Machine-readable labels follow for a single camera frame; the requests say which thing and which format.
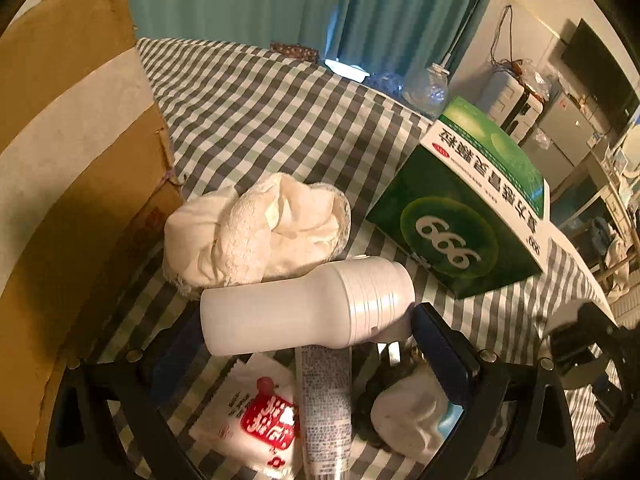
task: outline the cardboard box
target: cardboard box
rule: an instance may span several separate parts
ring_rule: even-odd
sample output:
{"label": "cardboard box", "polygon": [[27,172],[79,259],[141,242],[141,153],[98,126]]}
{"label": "cardboard box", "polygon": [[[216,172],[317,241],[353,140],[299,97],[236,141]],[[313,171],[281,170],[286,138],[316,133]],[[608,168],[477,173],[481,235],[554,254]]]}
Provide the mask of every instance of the cardboard box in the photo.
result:
{"label": "cardboard box", "polygon": [[466,298],[546,269],[548,196],[518,145],[457,97],[367,219]]}
{"label": "cardboard box", "polygon": [[0,37],[0,432],[44,459],[86,357],[181,203],[127,0],[43,0]]}

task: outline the black flat screen tv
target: black flat screen tv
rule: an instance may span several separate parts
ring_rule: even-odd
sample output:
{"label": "black flat screen tv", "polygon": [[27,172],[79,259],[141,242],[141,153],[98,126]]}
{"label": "black flat screen tv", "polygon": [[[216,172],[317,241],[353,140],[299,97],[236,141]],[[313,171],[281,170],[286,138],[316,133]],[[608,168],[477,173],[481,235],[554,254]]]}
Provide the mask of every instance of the black flat screen tv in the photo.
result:
{"label": "black flat screen tv", "polygon": [[610,126],[621,133],[638,107],[638,96],[620,65],[584,20],[580,20],[562,53],[562,61],[587,88]]}

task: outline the white tube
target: white tube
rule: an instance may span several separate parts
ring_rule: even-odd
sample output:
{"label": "white tube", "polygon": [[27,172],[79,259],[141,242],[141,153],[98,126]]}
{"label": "white tube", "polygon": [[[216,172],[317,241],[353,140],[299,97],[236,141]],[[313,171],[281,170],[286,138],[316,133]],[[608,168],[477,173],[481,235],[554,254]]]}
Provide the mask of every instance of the white tube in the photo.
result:
{"label": "white tube", "polygon": [[344,480],[351,453],[351,349],[296,348],[300,436],[308,480]]}
{"label": "white tube", "polygon": [[414,303],[406,269],[368,256],[328,262],[301,278],[205,290],[200,320],[212,355],[344,348],[375,336],[409,337]]}

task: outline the checkered tablecloth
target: checkered tablecloth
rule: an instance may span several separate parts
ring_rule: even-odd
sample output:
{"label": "checkered tablecloth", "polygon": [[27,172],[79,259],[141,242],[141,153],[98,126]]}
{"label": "checkered tablecloth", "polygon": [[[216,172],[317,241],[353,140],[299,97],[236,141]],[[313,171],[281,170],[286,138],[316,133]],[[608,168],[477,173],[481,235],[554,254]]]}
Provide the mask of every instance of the checkered tablecloth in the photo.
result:
{"label": "checkered tablecloth", "polygon": [[[329,182],[352,207],[345,255],[380,254],[401,262],[418,296],[478,349],[508,362],[532,363],[551,311],[573,298],[594,298],[578,265],[554,242],[548,272],[484,296],[455,300],[426,270],[365,220],[369,205],[394,176],[429,122],[392,99],[326,69],[257,47],[185,40],[138,42],[143,65],[171,131],[185,197],[223,186],[244,192],[265,172]],[[122,296],[94,350],[101,362],[143,348],[176,319],[186,301],[162,277],[162,247],[151,254]],[[292,365],[292,352],[276,359]],[[192,461],[209,478],[254,478],[234,460],[201,447],[188,435],[222,377],[226,358],[202,346],[162,414]],[[354,371],[357,381],[358,370]],[[593,448],[601,421],[588,388],[567,395],[578,457]],[[118,410],[114,420],[130,460],[150,474]],[[416,478],[422,466],[377,450],[359,438],[351,450],[354,478]]]}

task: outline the transparent glass bottle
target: transparent glass bottle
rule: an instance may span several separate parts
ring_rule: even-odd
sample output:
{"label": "transparent glass bottle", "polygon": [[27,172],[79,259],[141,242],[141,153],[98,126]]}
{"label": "transparent glass bottle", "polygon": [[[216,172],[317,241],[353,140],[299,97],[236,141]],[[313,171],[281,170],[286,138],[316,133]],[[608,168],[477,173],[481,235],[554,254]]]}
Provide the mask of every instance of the transparent glass bottle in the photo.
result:
{"label": "transparent glass bottle", "polygon": [[444,110],[449,94],[449,71],[432,63],[409,74],[402,88],[402,97],[409,104],[436,120]]}

